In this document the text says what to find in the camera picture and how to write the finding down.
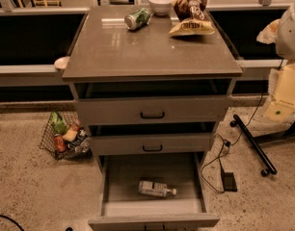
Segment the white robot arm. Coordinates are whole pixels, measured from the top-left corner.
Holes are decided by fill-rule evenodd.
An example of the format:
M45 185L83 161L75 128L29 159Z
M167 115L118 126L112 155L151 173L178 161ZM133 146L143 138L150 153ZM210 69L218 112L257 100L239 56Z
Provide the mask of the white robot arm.
M280 19L268 24L257 35L256 40L265 44L274 43L279 56L295 61L295 2Z

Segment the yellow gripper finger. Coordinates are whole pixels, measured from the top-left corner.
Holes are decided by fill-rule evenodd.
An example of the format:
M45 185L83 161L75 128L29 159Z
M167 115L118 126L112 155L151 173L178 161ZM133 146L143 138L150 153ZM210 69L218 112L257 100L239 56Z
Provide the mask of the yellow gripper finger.
M276 42L280 21L278 19L269 23L256 37L258 42L271 44Z

